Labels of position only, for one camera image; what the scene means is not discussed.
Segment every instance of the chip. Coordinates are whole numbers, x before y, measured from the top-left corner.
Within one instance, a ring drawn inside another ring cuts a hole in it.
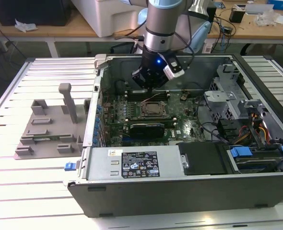
[[[143,117],[166,117],[164,102],[141,103],[141,115]]]

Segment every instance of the white box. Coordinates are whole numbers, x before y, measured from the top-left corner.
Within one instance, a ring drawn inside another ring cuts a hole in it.
[[[120,0],[72,0],[84,19],[99,37],[135,29],[139,12],[143,9]]]

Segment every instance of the screw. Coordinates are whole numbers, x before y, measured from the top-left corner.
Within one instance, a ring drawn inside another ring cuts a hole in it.
[[[184,169],[188,169],[189,168],[189,164],[187,162],[182,162],[183,168]]]

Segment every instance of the power supply label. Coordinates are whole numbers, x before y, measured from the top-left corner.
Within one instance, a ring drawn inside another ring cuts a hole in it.
[[[121,164],[123,178],[160,176],[156,152],[123,152]]]

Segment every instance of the gray 3d-printed holder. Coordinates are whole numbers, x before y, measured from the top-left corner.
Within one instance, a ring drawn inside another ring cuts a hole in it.
[[[89,100],[75,105],[70,91],[69,83],[59,85],[65,105],[47,106],[45,100],[34,100],[33,113],[15,151],[16,160],[81,156]]]

